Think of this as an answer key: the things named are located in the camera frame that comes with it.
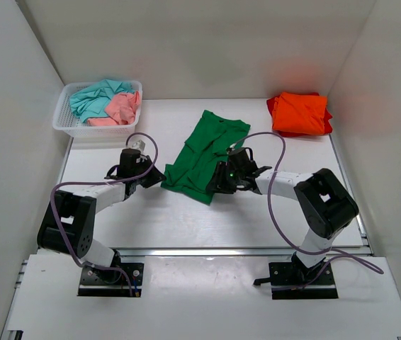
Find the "green polo shirt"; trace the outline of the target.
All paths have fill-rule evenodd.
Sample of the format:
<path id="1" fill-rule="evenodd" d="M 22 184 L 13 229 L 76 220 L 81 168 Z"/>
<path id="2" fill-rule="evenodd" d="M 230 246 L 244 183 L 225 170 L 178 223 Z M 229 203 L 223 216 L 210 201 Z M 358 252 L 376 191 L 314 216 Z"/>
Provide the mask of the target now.
<path id="1" fill-rule="evenodd" d="M 242 120 L 203 111 L 175 162 L 165 166 L 166 180 L 161 187 L 210 205 L 213 194 L 206 191 L 206 186 L 217 163 L 227 159 L 227 148 L 246 137 L 250 129 L 251 125 Z"/>

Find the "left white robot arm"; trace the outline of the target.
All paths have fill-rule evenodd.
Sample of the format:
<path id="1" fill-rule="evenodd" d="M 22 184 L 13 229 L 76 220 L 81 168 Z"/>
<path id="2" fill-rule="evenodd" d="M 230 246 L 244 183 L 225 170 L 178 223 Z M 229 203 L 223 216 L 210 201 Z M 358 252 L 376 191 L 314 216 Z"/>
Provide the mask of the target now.
<path id="1" fill-rule="evenodd" d="M 127 200 L 138 186 L 150 188 L 165 181 L 166 176 L 142 151 L 126 148 L 105 179 L 74 193 L 57 187 L 50 196 L 37 243 L 40 248 L 72 256 L 103 281 L 114 282 L 126 274 L 120 254 L 94 239 L 96 214 Z"/>

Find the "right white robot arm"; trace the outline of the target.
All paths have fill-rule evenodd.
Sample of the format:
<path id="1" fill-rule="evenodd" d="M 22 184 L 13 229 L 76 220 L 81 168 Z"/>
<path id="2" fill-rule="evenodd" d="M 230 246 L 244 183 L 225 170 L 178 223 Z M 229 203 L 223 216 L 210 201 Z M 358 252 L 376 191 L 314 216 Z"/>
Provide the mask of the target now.
<path id="1" fill-rule="evenodd" d="M 251 191 L 269 198 L 279 196 L 299 203 L 309 230 L 291 258 L 290 277 L 306 285 L 320 274 L 325 250 L 358 215 L 358 206 L 336 175 L 327 168 L 314 173 L 278 171 L 257 166 L 250 148 L 229 152 L 215 166 L 208 193 Z"/>

